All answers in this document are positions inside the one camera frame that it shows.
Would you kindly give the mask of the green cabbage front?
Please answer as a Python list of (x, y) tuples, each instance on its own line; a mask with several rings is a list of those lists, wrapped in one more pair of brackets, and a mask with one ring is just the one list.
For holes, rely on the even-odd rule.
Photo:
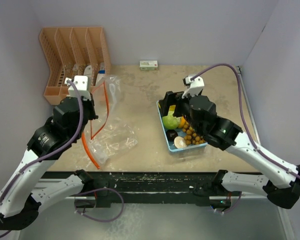
[(167, 130), (177, 129), (181, 123), (181, 119), (181, 117), (175, 117), (173, 114), (168, 114), (161, 118), (162, 124)]

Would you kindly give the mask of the clear orange zip bag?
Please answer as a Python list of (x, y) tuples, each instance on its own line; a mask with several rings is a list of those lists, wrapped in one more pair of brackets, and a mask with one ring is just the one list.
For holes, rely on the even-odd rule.
[(113, 114), (122, 98), (121, 79), (117, 75), (105, 75), (100, 78), (96, 86), (92, 88), (95, 113), (97, 119), (90, 121), (90, 140), (106, 126), (107, 121)]

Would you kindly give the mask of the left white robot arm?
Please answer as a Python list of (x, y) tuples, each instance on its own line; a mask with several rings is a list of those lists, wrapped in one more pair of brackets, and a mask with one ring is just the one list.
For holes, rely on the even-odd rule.
[(43, 189), (35, 189), (44, 173), (81, 138), (86, 124), (95, 120), (93, 99), (67, 96), (27, 144), (21, 163), (0, 191), (0, 230), (19, 231), (32, 224), (48, 207), (71, 195), (88, 196), (93, 179), (84, 170)]

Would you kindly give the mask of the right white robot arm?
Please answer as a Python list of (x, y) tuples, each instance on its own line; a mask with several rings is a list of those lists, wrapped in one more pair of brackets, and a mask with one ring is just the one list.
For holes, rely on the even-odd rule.
[(247, 132), (227, 118), (217, 115), (216, 105), (207, 96), (183, 97), (168, 91), (158, 101), (161, 116), (174, 106), (174, 115), (184, 117), (195, 132), (212, 147), (244, 160), (260, 174), (219, 170), (212, 182), (218, 196), (227, 192), (247, 192), (267, 197), (274, 205), (291, 209), (300, 198), (300, 165), (291, 164), (256, 143)]

